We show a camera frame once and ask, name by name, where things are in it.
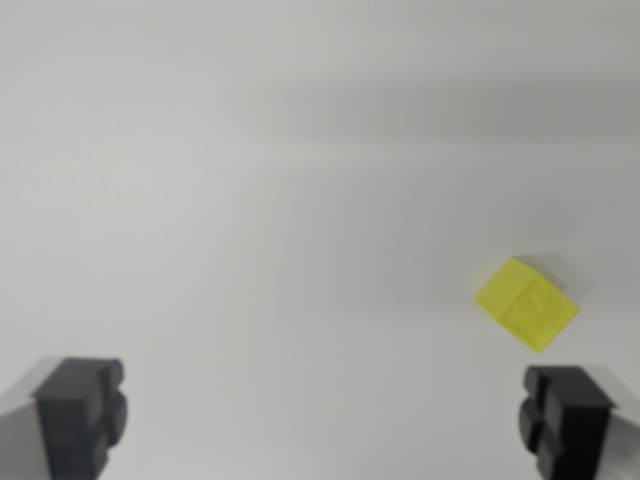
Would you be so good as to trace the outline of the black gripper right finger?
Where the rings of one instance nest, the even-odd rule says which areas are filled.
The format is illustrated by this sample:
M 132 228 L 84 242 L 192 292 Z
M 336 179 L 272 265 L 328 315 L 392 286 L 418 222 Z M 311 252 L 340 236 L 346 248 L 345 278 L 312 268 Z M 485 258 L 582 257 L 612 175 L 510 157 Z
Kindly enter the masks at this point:
M 518 427 L 545 480 L 637 479 L 639 394 L 602 365 L 531 365 Z

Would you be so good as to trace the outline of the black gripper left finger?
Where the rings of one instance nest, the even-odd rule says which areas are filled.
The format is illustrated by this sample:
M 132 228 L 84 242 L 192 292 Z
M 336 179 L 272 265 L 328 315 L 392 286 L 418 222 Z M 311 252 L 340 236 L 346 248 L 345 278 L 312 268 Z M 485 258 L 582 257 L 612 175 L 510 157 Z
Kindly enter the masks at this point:
M 45 356 L 1 393 L 3 479 L 97 479 L 126 429 L 116 358 Z

